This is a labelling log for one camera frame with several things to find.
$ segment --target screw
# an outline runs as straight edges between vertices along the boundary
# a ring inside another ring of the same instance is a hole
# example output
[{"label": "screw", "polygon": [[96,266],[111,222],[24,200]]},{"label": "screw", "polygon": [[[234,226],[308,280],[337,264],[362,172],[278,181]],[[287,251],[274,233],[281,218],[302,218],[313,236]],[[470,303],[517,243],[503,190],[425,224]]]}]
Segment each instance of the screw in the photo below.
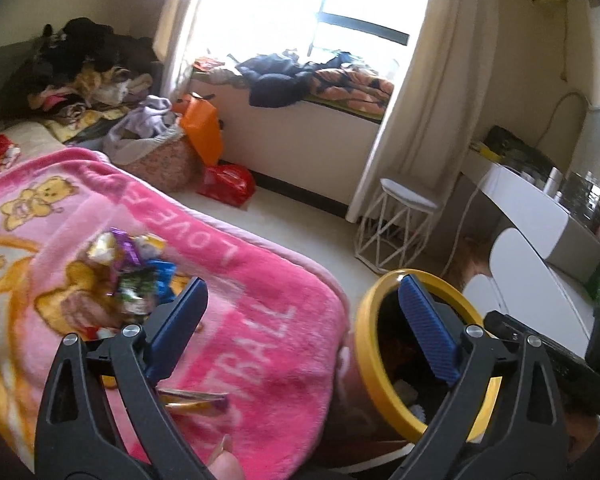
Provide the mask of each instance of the screw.
[{"label": "screw", "polygon": [[140,330],[138,325],[127,325],[122,329],[122,335],[124,337],[134,337],[140,333]]},{"label": "screw", "polygon": [[476,339],[484,335],[484,330],[477,325],[469,325],[464,330],[469,337],[475,337]]},{"label": "screw", "polygon": [[66,336],[64,336],[64,339],[62,339],[62,344],[71,346],[72,344],[76,343],[77,341],[78,341],[77,334],[67,334]]},{"label": "screw", "polygon": [[526,338],[526,342],[535,348],[540,348],[542,346],[542,341],[537,335],[530,335]]}]

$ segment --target blue gripper pad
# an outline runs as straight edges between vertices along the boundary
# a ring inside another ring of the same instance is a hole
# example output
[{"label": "blue gripper pad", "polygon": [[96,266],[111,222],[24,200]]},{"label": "blue gripper pad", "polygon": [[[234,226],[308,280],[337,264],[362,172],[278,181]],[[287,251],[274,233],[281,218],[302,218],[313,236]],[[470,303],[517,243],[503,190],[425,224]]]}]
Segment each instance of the blue gripper pad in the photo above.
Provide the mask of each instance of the blue gripper pad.
[{"label": "blue gripper pad", "polygon": [[400,281],[398,302],[431,371],[452,387],[460,378],[457,339],[449,333],[436,312],[433,298],[413,274]]},{"label": "blue gripper pad", "polygon": [[171,376],[206,310],[206,283],[193,278],[178,297],[155,308],[144,324],[144,374],[150,384]]}]

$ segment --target yellow rim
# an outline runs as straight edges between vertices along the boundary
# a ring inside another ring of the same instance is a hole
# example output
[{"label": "yellow rim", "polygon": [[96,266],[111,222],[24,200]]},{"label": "yellow rim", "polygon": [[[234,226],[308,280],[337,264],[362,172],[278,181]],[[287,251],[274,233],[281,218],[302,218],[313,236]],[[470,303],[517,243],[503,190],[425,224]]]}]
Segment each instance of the yellow rim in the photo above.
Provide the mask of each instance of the yellow rim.
[{"label": "yellow rim", "polygon": [[[387,294],[398,288],[400,280],[406,274],[415,274],[429,292],[448,303],[465,322],[482,325],[482,318],[460,292],[441,278],[422,270],[401,269],[389,272],[380,278],[362,299],[356,318],[354,340],[356,359],[366,390],[384,420],[404,438],[410,442],[417,442],[421,439],[427,426],[415,418],[396,395],[392,384],[389,382],[389,377],[384,371],[378,345],[380,304]],[[500,378],[494,378],[490,381],[487,394],[468,440],[477,438],[486,430],[499,387]]]}]

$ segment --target orange bag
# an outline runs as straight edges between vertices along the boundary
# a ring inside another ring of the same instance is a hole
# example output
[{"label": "orange bag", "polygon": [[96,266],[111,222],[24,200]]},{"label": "orange bag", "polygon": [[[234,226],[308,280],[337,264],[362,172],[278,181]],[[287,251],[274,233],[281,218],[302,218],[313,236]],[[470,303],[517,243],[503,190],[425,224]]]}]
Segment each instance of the orange bag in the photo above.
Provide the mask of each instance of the orange bag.
[{"label": "orange bag", "polygon": [[180,127],[205,166],[216,165],[224,148],[216,107],[198,94],[185,94],[171,110],[182,115]]}]

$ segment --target pink blanket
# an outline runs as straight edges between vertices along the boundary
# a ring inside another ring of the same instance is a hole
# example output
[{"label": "pink blanket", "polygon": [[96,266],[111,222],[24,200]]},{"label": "pink blanket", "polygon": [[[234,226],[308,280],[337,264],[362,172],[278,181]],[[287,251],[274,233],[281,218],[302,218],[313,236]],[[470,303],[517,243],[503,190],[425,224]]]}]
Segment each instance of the pink blanket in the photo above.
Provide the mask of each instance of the pink blanket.
[{"label": "pink blanket", "polygon": [[[32,465],[42,387],[61,335],[106,319],[80,260],[109,227],[153,232],[166,259],[209,288],[204,330],[161,386],[229,392],[218,418],[176,422],[202,460],[224,434],[248,479],[282,480],[317,443],[347,301],[315,262],[186,209],[93,152],[69,148],[0,174],[0,432]],[[142,456],[116,390],[127,448]]]}]

